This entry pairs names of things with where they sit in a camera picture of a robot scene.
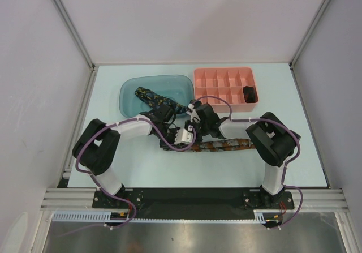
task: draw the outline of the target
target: pink bin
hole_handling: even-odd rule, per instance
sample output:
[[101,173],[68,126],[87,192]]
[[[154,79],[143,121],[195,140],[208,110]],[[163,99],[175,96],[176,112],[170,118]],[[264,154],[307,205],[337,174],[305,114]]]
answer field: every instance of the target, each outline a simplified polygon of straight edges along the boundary
[[[198,68],[193,73],[195,99],[201,96],[217,96],[230,103],[234,112],[251,112],[258,103],[253,70],[249,67]],[[246,103],[243,87],[254,87],[255,103]],[[229,107],[214,98],[201,99],[209,103],[215,112],[229,112]]]

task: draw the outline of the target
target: patterned cloth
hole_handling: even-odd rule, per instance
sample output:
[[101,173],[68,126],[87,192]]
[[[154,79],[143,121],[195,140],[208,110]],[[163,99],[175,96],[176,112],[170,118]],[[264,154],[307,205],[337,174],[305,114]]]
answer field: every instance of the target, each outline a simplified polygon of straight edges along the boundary
[[186,112],[185,106],[178,104],[176,101],[174,101],[170,98],[160,96],[160,95],[156,94],[155,92],[151,91],[150,89],[138,87],[137,90],[135,91],[135,95],[140,100],[147,103],[153,110],[157,110],[159,108],[159,106],[163,103],[163,104],[166,104],[167,106],[171,107],[172,109],[174,109],[176,114]]
[[190,149],[184,152],[220,152],[255,149],[255,146],[249,139],[230,139],[221,141],[208,141],[205,143],[194,144]]

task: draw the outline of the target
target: white wall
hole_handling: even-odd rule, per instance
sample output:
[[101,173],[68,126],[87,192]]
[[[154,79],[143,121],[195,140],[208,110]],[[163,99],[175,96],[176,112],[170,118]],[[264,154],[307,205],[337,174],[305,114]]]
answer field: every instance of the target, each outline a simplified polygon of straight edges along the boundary
[[63,0],[95,63],[289,62],[322,0]]
[[0,0],[0,244],[23,212],[33,234],[57,182],[89,70],[51,0]]
[[333,187],[362,235],[362,0],[333,0],[295,72]]

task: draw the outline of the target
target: blue plastic tray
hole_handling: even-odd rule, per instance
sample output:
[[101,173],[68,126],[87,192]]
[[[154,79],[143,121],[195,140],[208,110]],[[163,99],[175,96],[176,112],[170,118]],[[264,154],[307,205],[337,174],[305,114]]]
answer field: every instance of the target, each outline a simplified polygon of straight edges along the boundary
[[168,97],[187,106],[193,99],[191,80],[183,75],[145,76],[126,81],[119,93],[119,110],[126,118],[132,118],[141,112],[151,110],[135,95],[138,87],[150,89],[158,95]]

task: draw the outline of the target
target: white table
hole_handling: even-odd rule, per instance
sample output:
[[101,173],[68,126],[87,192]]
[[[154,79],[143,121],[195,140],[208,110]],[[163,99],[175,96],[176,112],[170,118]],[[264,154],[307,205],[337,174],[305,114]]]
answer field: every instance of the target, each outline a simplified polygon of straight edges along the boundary
[[[198,65],[118,65],[100,66],[83,129],[95,118],[111,123],[124,120],[119,111],[122,84],[139,76],[185,75],[193,81],[200,67],[248,66],[254,71],[259,103],[250,113],[234,113],[234,118],[260,117],[273,112],[288,128],[301,135],[300,157],[290,164],[286,184],[300,187],[327,186],[316,147],[305,118],[289,65],[198,64]],[[114,157],[115,171],[126,187],[257,187],[262,184],[265,163],[256,150],[178,153],[159,148],[155,136],[122,141]],[[95,187],[91,179],[71,172],[68,187]]]

